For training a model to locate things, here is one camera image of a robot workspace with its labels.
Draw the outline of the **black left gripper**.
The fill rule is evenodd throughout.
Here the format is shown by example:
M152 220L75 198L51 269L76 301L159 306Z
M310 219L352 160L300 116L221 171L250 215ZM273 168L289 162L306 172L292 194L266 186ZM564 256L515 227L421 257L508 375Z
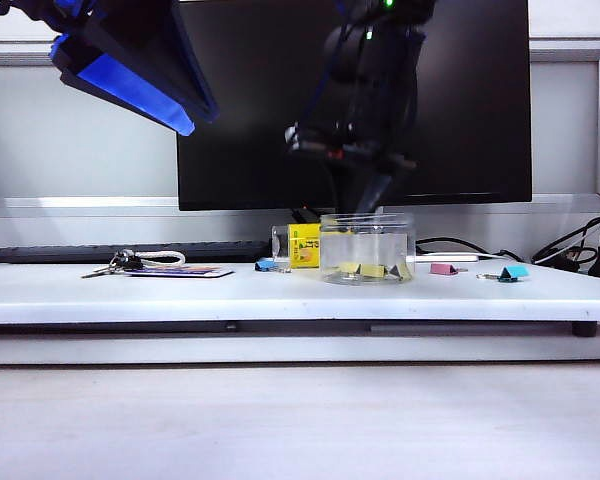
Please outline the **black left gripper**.
M64 84L181 135L217 118L178 1L39 0L24 12L60 33L49 57Z

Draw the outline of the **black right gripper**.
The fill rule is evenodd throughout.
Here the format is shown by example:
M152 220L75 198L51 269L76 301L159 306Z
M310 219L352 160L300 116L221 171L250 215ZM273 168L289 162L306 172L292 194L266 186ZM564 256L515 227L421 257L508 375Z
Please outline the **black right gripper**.
M332 124L311 124L329 85L342 87L345 105ZM354 76L345 82L321 78L306 109L285 130L285 153L292 158L325 162L340 214L371 214L393 182L390 173L411 172L417 163L401 145L418 112L415 74ZM359 170L365 173L357 187Z

